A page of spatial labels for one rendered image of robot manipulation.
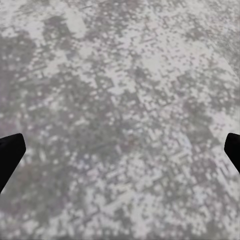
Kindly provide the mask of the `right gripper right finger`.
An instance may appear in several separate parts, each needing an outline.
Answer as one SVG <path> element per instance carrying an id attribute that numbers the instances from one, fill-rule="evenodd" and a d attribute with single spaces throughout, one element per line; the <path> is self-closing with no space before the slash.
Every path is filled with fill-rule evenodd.
<path id="1" fill-rule="evenodd" d="M 240 173 L 240 135 L 235 133 L 228 133 L 224 151 Z"/>

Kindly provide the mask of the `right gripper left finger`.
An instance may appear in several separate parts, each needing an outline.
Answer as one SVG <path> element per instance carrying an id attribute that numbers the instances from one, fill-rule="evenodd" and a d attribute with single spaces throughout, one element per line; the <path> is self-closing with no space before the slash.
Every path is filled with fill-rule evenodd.
<path id="1" fill-rule="evenodd" d="M 0 138 L 0 193 L 26 152 L 21 133 Z"/>

